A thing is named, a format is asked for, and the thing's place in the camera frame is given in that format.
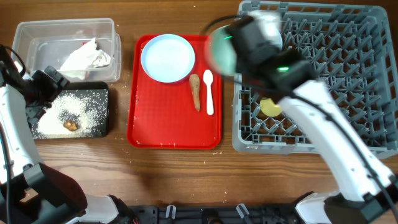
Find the light green bowl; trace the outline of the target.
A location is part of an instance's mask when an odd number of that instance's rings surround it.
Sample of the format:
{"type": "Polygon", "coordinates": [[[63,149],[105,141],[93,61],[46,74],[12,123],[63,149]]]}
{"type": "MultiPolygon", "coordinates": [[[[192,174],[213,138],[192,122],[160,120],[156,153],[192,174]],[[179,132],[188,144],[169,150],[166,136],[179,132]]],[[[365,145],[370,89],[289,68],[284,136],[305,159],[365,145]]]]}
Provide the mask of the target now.
{"type": "Polygon", "coordinates": [[[222,76],[234,76],[237,55],[231,43],[232,36],[226,32],[227,26],[215,29],[205,44],[206,61],[216,73],[222,76]]]}

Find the white napkin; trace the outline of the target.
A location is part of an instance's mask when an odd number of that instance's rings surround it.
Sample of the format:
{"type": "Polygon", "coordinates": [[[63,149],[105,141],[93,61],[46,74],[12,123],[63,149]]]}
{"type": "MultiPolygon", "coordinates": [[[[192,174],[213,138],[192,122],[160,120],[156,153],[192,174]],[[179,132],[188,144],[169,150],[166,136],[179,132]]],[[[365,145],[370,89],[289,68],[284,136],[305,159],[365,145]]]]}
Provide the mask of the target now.
{"type": "Polygon", "coordinates": [[[95,58],[93,60],[92,66],[97,67],[107,67],[111,63],[111,57],[103,50],[97,50],[95,52],[95,58]]]}
{"type": "Polygon", "coordinates": [[[72,52],[63,63],[60,70],[69,78],[84,80],[86,77],[86,69],[101,66],[102,56],[96,48],[96,39],[93,38],[89,42],[83,44],[79,49],[72,52]]]}

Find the brown food scrap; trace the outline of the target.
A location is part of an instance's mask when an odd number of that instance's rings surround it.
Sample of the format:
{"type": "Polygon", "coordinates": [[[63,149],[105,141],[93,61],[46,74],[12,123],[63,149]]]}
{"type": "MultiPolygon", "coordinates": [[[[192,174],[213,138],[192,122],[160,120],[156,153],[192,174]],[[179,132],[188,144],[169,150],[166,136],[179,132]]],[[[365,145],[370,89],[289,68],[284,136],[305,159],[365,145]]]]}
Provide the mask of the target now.
{"type": "Polygon", "coordinates": [[[72,121],[72,120],[66,120],[63,123],[63,127],[68,129],[71,132],[74,132],[78,129],[78,124],[76,121],[72,121]]]}

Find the yellow plastic cup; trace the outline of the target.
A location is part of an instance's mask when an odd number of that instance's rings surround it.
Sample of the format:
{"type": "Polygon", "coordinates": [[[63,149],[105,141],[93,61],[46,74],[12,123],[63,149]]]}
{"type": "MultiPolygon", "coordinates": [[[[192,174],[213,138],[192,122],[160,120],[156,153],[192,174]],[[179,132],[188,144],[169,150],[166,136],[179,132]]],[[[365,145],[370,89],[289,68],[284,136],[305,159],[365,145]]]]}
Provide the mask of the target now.
{"type": "Polygon", "coordinates": [[[269,117],[276,117],[282,113],[279,105],[275,104],[270,98],[262,98],[259,103],[261,111],[269,117]]]}

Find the white plastic spoon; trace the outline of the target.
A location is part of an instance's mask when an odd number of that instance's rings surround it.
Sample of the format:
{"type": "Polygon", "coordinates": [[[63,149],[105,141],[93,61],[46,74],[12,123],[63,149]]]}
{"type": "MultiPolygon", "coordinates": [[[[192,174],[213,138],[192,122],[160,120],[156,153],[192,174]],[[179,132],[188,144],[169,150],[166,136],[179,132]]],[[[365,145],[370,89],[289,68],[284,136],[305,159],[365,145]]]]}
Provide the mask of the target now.
{"type": "Polygon", "coordinates": [[[203,74],[203,81],[206,85],[206,112],[208,115],[214,114],[214,105],[211,84],[213,83],[213,74],[211,70],[205,70],[203,74]]]}

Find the brown carrot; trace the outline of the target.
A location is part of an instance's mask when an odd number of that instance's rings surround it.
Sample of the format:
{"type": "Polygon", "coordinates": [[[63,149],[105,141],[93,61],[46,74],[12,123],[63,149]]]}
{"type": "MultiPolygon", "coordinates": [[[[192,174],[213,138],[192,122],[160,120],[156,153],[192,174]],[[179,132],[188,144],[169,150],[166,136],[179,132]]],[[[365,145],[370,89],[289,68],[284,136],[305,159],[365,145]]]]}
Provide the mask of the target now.
{"type": "Polygon", "coordinates": [[[194,107],[197,111],[200,111],[200,79],[197,74],[191,74],[189,77],[190,88],[193,96],[194,107]]]}

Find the large light blue plate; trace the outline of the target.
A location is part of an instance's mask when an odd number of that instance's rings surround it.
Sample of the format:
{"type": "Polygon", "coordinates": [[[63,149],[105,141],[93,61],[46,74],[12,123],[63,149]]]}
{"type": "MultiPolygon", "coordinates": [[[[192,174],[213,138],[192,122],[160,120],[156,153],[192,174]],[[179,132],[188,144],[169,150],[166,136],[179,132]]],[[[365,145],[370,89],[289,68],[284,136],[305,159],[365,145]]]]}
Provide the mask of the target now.
{"type": "Polygon", "coordinates": [[[162,34],[149,40],[141,52],[141,66],[153,80],[175,83],[193,69],[195,51],[187,39],[175,34],[162,34]]]}

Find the light blue rice bowl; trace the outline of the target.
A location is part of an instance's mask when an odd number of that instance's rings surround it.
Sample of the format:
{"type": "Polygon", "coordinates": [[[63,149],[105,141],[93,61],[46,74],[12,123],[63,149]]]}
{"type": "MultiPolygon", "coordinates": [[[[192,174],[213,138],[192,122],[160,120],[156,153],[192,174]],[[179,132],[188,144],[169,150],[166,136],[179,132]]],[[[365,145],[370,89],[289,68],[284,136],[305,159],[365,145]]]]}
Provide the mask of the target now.
{"type": "Polygon", "coordinates": [[[282,49],[283,41],[280,34],[281,31],[281,17],[279,13],[269,11],[251,11],[249,13],[254,18],[259,26],[262,35],[271,42],[271,44],[282,49]]]}

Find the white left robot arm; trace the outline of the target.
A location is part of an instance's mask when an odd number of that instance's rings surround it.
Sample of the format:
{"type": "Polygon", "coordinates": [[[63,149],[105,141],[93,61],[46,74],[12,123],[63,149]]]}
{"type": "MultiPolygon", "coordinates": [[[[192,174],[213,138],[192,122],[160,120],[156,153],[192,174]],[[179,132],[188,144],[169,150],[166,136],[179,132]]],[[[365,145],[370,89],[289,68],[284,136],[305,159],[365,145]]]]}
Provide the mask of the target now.
{"type": "Polygon", "coordinates": [[[87,195],[71,177],[44,164],[31,128],[69,81],[48,66],[25,79],[1,46],[1,221],[4,223],[139,223],[121,199],[87,195]]]}

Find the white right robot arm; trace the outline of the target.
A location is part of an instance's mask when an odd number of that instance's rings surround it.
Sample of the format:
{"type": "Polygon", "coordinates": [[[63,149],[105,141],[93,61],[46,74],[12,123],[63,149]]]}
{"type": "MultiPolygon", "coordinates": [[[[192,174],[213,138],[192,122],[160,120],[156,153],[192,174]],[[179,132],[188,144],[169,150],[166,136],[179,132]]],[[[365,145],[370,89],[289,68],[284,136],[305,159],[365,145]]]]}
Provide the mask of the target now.
{"type": "Polygon", "coordinates": [[[311,193],[295,206],[305,223],[371,223],[397,213],[397,177],[365,145],[296,50],[280,50],[265,29],[268,14],[254,11],[228,25],[226,41],[236,54],[234,71],[260,81],[282,111],[302,129],[330,168],[338,189],[311,193]]]}

